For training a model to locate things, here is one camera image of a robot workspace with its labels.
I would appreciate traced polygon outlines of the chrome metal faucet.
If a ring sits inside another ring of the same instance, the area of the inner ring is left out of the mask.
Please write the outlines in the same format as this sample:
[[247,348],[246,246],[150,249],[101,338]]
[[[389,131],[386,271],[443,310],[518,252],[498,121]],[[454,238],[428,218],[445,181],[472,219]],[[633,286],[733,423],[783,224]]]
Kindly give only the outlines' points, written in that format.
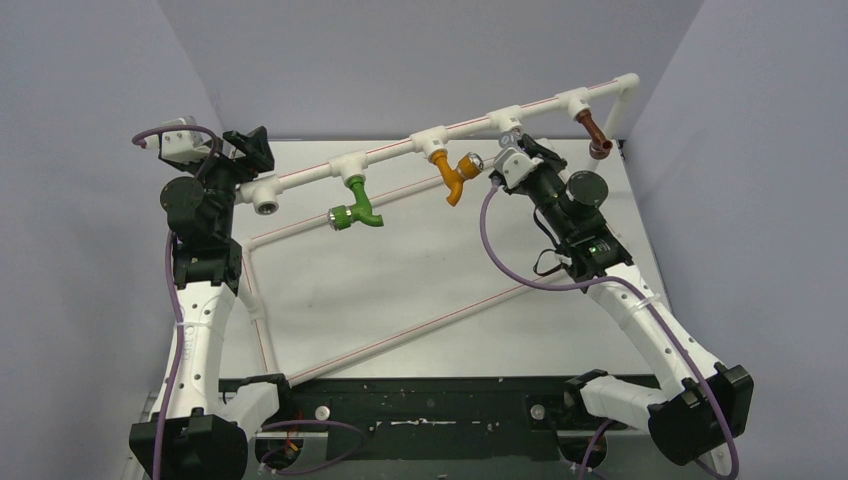
[[503,132],[499,138],[499,146],[502,150],[514,150],[524,153],[525,150],[521,146],[522,134],[513,130]]

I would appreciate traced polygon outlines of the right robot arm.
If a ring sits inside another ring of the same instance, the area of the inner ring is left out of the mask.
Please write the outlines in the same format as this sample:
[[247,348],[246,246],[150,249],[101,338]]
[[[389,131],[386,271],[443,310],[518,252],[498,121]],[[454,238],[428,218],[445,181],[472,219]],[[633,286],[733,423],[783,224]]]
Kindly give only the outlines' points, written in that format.
[[658,382],[648,388],[591,371],[571,381],[562,400],[565,419],[586,427],[599,417],[646,432],[677,465],[704,467],[705,456],[725,453],[712,474],[736,478],[735,440],[746,428],[750,374],[707,351],[659,301],[601,211],[609,187],[600,175],[566,175],[566,161],[527,134],[508,132],[499,144],[495,175],[505,192],[532,201],[569,277],[617,323]]

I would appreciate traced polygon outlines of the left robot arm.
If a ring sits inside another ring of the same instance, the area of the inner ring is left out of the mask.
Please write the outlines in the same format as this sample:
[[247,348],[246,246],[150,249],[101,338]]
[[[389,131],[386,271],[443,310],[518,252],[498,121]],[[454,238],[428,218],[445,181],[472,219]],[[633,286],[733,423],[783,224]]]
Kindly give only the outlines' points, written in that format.
[[283,429],[296,402],[282,378],[219,390],[226,324],[239,298],[242,248],[232,236],[236,190],[274,168],[265,127],[220,136],[187,121],[132,138],[181,171],[160,194],[166,285],[175,315],[163,386],[149,420],[132,426],[132,453],[152,479],[240,479],[263,423]]

